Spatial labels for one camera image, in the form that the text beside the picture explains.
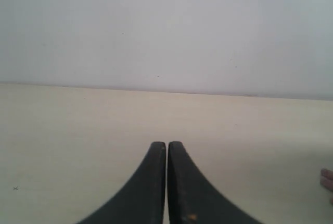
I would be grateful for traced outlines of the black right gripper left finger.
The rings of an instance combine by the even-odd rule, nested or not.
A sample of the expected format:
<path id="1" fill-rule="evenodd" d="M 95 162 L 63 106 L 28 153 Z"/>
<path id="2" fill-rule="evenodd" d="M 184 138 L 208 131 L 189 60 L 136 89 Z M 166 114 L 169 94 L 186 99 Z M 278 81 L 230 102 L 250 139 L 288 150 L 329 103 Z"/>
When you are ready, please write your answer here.
<path id="1" fill-rule="evenodd" d="M 163 223 L 166 145 L 152 142 L 128 182 L 80 223 Z"/>

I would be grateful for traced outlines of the person's open hand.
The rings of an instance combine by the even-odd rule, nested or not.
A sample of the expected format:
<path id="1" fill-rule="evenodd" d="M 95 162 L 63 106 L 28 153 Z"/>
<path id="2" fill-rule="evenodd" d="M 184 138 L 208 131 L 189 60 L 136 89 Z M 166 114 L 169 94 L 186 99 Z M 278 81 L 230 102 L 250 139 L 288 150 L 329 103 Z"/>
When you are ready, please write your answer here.
<path id="1" fill-rule="evenodd" d="M 325 189 L 329 190 L 330 192 L 333 191 L 333 171 L 323 168 L 321 169 L 321 178 L 320 178 L 320 184 Z"/>

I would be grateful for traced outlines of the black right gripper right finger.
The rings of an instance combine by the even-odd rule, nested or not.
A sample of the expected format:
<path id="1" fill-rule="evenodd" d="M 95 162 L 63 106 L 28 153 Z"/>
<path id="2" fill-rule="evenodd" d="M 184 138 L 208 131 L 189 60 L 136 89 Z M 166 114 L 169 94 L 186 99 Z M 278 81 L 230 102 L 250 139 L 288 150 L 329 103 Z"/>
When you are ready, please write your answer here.
<path id="1" fill-rule="evenodd" d="M 250 222 L 204 177 L 182 142 L 169 143 L 167 181 L 170 223 Z"/>

